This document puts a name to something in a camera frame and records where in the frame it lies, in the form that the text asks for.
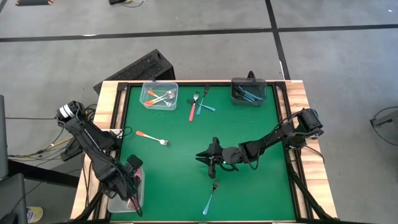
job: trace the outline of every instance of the plastic handle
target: plastic handle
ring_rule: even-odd
[[[242,90],[245,94],[247,94],[248,96],[250,96],[251,98],[255,98],[255,99],[257,99],[257,100],[262,100],[261,97],[258,97],[258,96],[254,95],[254,94],[252,94],[252,93],[250,93],[250,92],[248,92],[248,91],[246,91],[246,90],[243,90],[243,88],[242,88],[241,86],[238,86],[238,88],[239,88],[240,90]]]
[[[143,132],[140,132],[140,131],[136,131],[136,134],[139,136],[144,136],[144,137],[147,136],[146,134],[144,134]]]
[[[201,105],[204,108],[211,110],[212,112],[216,112],[216,108],[212,108],[211,106]]]
[[[149,100],[149,101],[145,102],[144,104],[145,104],[146,106],[151,106],[151,105],[154,105],[155,103],[160,102],[160,101],[162,101],[162,100],[164,100],[164,99],[165,99],[165,96],[161,96],[161,97],[158,97],[158,98],[156,98],[156,99]]]
[[[192,109],[191,109],[191,114],[189,115],[189,121],[193,121],[193,115],[195,114],[195,105],[196,105],[196,103],[193,103]]]
[[[204,209],[204,211],[203,211],[203,214],[204,214],[204,215],[207,215],[207,212],[209,211],[211,198],[213,198],[213,194],[210,195],[209,201],[207,201],[206,207],[205,207],[205,209]]]
[[[150,94],[150,95],[152,95],[152,96],[154,96],[154,97],[158,97],[158,96],[156,95],[156,93],[154,93],[152,90],[148,90],[148,94]]]
[[[202,107],[202,103],[203,103],[203,99],[204,99],[205,97],[203,97],[202,99],[201,99],[201,102],[200,102],[200,104],[199,104],[199,108],[198,108],[198,110],[197,110],[197,115],[200,115],[200,112],[201,112],[201,107]]]

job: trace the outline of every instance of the black container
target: black container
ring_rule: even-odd
[[[250,71],[247,78],[233,78],[231,81],[231,101],[236,105],[261,106],[267,99],[267,83],[255,78]]]

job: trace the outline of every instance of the black box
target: black box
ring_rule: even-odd
[[[173,65],[155,49],[104,81],[109,80],[175,80],[175,74]],[[93,87],[97,94],[101,86],[102,82]]]

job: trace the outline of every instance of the silver fork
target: silver fork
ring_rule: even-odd
[[[139,135],[139,136],[142,136],[142,137],[147,137],[147,138],[156,140],[156,141],[160,142],[160,144],[162,144],[164,146],[169,146],[169,144],[170,144],[168,140],[157,139],[157,138],[151,137],[151,136],[143,133],[142,131],[136,131],[136,134]]]

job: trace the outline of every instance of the red-handled utensil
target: red-handled utensil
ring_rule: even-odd
[[[189,121],[193,121],[193,115],[195,114],[195,105],[197,104],[197,100],[199,98],[199,92],[195,92],[195,94],[193,95],[193,104],[192,104],[192,108],[191,108],[191,113],[189,114]]]

